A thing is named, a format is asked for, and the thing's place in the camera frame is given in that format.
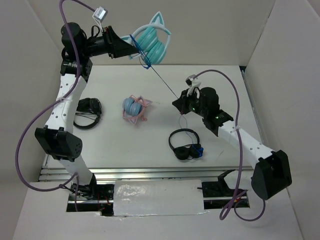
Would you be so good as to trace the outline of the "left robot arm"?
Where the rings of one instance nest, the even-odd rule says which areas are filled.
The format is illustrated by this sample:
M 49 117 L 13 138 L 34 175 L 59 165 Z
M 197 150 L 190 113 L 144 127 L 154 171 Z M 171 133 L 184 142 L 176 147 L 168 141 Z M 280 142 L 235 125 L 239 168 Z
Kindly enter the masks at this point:
M 45 153 L 75 177 L 72 180 L 75 189 L 91 200 L 98 195 L 97 180 L 82 158 L 82 140 L 73 134 L 78 103 L 93 66 L 91 57 L 108 54 L 115 59 L 139 51 L 129 42 L 129 35 L 119 37 L 111 26 L 105 27 L 101 34 L 87 37 L 77 23 L 69 22 L 60 32 L 64 46 L 60 89 L 49 119 L 44 127 L 36 128 L 34 135 Z

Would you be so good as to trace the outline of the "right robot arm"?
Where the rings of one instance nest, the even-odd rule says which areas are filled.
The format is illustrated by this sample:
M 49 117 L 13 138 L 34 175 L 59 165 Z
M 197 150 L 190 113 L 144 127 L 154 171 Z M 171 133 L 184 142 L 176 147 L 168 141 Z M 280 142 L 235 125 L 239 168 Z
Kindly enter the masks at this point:
M 288 155 L 283 150 L 272 150 L 263 145 L 220 108 L 219 96 L 212 87 L 199 93 L 182 91 L 172 105 L 182 114 L 193 112 L 202 118 L 204 126 L 235 149 L 242 150 L 243 158 L 253 168 L 251 187 L 258 197 L 268 200 L 292 184 Z

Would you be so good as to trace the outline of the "teal cat ear headphones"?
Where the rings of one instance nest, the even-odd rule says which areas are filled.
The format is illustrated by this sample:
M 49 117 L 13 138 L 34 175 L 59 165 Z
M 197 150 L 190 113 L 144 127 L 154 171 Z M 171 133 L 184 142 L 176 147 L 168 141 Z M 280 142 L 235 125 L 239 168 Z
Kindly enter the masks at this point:
M 167 35 L 165 43 L 159 40 L 157 31 L 162 31 Z M 142 58 L 146 60 L 147 65 L 158 65 L 166 56 L 171 35 L 171 32 L 165 27 L 162 13 L 158 11 L 149 24 L 139 27 L 130 35 L 122 36 L 121 39 L 139 50 L 138 53 L 128 56 L 130 60 Z

